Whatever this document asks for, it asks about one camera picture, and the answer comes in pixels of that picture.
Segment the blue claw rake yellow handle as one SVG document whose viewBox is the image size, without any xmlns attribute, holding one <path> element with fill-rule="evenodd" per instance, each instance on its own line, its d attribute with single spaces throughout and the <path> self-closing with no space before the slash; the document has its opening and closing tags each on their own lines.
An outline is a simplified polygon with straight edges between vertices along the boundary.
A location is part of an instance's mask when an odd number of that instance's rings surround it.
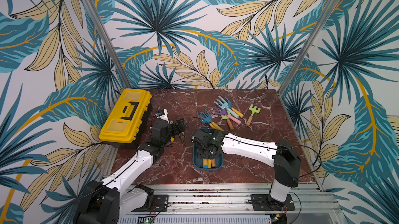
<svg viewBox="0 0 399 224">
<path fill-rule="evenodd" d="M 223 131 L 223 129 L 217 125 L 214 121 L 212 116 L 207 110 L 204 110 L 204 112 L 200 112 L 197 114 L 197 117 L 203 122 L 209 124 L 209 126 L 213 129 L 217 129 L 219 131 Z"/>
</svg>

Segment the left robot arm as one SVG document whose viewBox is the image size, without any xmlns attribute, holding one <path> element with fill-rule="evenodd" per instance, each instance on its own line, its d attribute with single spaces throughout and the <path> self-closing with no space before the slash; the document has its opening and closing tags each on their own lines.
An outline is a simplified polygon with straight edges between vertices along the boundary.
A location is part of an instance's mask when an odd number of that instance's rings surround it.
<svg viewBox="0 0 399 224">
<path fill-rule="evenodd" d="M 128 187 L 163 154 L 171 140 L 186 130 L 185 120 L 173 123 L 160 119 L 152 125 L 151 134 L 136 154 L 119 170 L 103 179 L 92 180 L 83 191 L 73 218 L 75 224 L 116 224 L 120 217 L 142 207 L 150 207 L 152 189 L 138 185 Z"/>
</svg>

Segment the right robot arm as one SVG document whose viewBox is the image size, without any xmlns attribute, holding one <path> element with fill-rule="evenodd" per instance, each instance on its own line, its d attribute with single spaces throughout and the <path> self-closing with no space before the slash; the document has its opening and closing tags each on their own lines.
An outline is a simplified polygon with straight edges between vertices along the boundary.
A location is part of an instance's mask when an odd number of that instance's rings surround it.
<svg viewBox="0 0 399 224">
<path fill-rule="evenodd" d="M 268 200 L 284 203 L 292 188 L 298 187 L 301 157 L 290 142 L 260 142 L 216 129 L 197 129 L 191 141 L 201 159 L 215 159 L 221 154 L 240 155 L 274 168 L 274 181 Z"/>
</svg>

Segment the teal storage tray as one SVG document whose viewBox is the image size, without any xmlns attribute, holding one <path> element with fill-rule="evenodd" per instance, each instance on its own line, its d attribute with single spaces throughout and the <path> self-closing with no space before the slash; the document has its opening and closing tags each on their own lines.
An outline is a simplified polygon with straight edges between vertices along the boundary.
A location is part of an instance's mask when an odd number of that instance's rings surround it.
<svg viewBox="0 0 399 224">
<path fill-rule="evenodd" d="M 194 148 L 193 148 L 193 164 L 194 166 L 202 171 L 216 171 L 219 170 L 222 166 L 223 166 L 223 159 L 224 156 L 223 154 L 221 154 L 219 157 L 215 158 L 216 160 L 216 167 L 215 168 L 208 168 L 208 169 L 204 169 L 203 168 L 203 159 L 199 159 L 197 157 L 197 152 L 195 150 L 196 145 L 194 144 Z"/>
</svg>

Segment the purple small rake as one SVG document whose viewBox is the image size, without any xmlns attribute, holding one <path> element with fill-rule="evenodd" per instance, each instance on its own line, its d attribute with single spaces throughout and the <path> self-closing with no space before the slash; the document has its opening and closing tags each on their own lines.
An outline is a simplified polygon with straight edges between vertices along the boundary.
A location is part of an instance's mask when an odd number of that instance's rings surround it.
<svg viewBox="0 0 399 224">
<path fill-rule="evenodd" d="M 230 130 L 234 130 L 231 119 L 228 117 L 228 112 L 225 109 L 220 110 L 218 115 L 220 115 L 221 118 L 227 122 Z"/>
</svg>

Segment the yellow plastic toolbox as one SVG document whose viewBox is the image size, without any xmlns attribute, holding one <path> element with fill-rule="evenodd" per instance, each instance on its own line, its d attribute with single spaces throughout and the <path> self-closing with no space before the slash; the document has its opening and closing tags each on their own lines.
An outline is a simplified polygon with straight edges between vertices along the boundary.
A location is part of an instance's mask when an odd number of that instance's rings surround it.
<svg viewBox="0 0 399 224">
<path fill-rule="evenodd" d="M 115 148 L 137 149 L 152 112 L 149 91 L 125 89 L 102 127 L 99 138 Z"/>
</svg>

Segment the yellow handled pliers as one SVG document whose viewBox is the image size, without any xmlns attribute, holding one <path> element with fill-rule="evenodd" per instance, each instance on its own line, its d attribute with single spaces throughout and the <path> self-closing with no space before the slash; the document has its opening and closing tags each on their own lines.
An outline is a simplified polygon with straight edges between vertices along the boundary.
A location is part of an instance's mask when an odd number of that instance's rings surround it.
<svg viewBox="0 0 399 224">
<path fill-rule="evenodd" d="M 186 145 L 185 135 L 184 134 L 180 134 L 179 138 L 181 140 L 182 145 L 185 146 Z"/>
</svg>

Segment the aluminium rail frame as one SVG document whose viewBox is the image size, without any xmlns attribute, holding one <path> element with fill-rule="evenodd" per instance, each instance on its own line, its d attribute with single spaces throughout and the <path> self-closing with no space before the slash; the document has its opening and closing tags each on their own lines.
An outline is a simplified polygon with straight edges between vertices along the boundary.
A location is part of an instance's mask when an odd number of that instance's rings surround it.
<svg viewBox="0 0 399 224">
<path fill-rule="evenodd" d="M 345 224 L 335 195 L 316 184 L 300 184 L 289 194 L 294 211 L 254 211 L 253 194 L 268 194 L 270 184 L 144 185 L 153 195 L 169 195 L 165 212 L 133 212 L 116 224 Z"/>
</svg>

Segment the left aluminium corner post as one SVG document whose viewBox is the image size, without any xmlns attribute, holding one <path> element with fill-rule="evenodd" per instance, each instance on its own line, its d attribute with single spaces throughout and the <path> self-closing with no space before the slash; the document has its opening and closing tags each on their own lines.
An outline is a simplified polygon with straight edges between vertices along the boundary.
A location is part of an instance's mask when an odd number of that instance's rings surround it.
<svg viewBox="0 0 399 224">
<path fill-rule="evenodd" d="M 130 80 L 128 79 L 126 72 L 124 71 L 122 67 L 122 63 L 118 57 L 118 54 L 112 44 L 111 39 L 109 38 L 109 35 L 106 31 L 106 28 L 102 22 L 102 19 L 97 11 L 97 8 L 95 7 L 95 4 L 92 0 L 82 0 L 83 5 L 86 7 L 86 10 L 88 11 L 88 15 L 90 16 L 95 29 L 98 31 L 99 37 L 103 41 L 103 44 L 106 47 L 107 52 L 110 55 L 110 58 L 112 62 L 115 65 L 116 70 L 118 71 L 122 84 L 125 88 L 132 88 L 132 85 L 130 84 Z"/>
</svg>

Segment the aluminium corner post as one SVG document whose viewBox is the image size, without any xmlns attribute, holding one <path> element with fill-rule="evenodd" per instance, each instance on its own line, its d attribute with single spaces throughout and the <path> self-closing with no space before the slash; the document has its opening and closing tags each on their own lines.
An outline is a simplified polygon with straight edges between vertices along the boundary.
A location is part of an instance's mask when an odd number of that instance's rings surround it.
<svg viewBox="0 0 399 224">
<path fill-rule="evenodd" d="M 304 43 L 303 47 L 301 48 L 296 60 L 292 63 L 290 70 L 286 74 L 286 77 L 285 77 L 283 83 L 281 84 L 281 87 L 278 90 L 279 96 L 282 96 L 287 91 L 289 83 L 293 79 L 296 71 L 298 70 L 299 66 L 301 65 L 303 59 L 305 58 L 305 55 L 307 54 L 308 50 L 310 49 L 311 45 L 313 44 L 315 38 L 318 36 L 319 32 L 322 30 L 322 28 L 326 24 L 329 17 L 333 13 L 334 9 L 339 4 L 339 1 L 340 0 L 329 0 L 327 2 L 325 9 L 321 12 L 318 21 L 315 23 L 315 26 L 313 27 L 308 38 L 306 39 L 306 42 Z"/>
<path fill-rule="evenodd" d="M 82 0 L 83 5 L 86 7 L 86 10 L 88 11 L 88 15 L 90 16 L 95 29 L 98 31 L 99 37 L 103 41 L 103 44 L 106 47 L 107 52 L 110 55 L 110 58 L 112 62 L 115 65 L 116 70 L 118 71 L 122 84 L 125 88 L 132 88 L 132 85 L 130 84 L 130 80 L 128 79 L 126 72 L 124 71 L 122 67 L 122 63 L 118 57 L 118 54 L 112 44 L 111 39 L 109 38 L 109 35 L 106 31 L 106 28 L 102 22 L 102 19 L 97 11 L 97 8 L 95 7 L 95 4 L 92 0 Z"/>
</svg>

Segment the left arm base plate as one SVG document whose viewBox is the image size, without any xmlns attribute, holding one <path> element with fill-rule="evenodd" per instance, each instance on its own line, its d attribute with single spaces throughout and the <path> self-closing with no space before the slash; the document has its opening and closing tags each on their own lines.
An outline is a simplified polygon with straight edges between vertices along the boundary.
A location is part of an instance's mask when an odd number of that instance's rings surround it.
<svg viewBox="0 0 399 224">
<path fill-rule="evenodd" d="M 165 212 L 169 207 L 169 195 L 154 195 L 147 199 L 144 206 L 131 210 L 133 212 Z"/>
</svg>

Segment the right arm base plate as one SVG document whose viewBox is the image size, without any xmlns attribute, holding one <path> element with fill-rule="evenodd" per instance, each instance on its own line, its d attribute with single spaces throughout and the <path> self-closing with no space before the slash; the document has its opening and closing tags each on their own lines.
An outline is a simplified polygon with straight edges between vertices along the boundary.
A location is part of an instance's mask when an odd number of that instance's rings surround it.
<svg viewBox="0 0 399 224">
<path fill-rule="evenodd" d="M 284 202 L 272 199 L 268 194 L 253 194 L 248 203 L 252 205 L 254 211 L 294 211 L 295 205 L 290 194 L 287 194 Z"/>
</svg>

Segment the right aluminium corner post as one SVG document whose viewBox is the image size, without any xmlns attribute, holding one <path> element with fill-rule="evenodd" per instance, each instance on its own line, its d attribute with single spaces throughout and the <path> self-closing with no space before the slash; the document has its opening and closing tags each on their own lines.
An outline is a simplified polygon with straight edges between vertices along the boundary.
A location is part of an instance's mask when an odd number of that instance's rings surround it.
<svg viewBox="0 0 399 224">
<path fill-rule="evenodd" d="M 315 26 L 313 27 L 308 38 L 306 39 L 306 42 L 304 43 L 303 47 L 301 48 L 296 60 L 292 63 L 290 70 L 286 74 L 286 77 L 285 77 L 283 83 L 281 84 L 281 87 L 278 90 L 279 96 L 282 96 L 287 91 L 289 83 L 293 79 L 296 71 L 298 70 L 299 66 L 301 65 L 303 59 L 305 58 L 305 55 L 307 54 L 308 50 L 310 49 L 311 45 L 313 44 L 315 38 L 318 36 L 319 32 L 322 30 L 322 28 L 326 24 L 329 17 L 333 13 L 334 9 L 339 4 L 339 1 L 340 0 L 329 0 L 327 2 L 325 9 L 321 12 L 318 21 L 315 23 Z"/>
</svg>

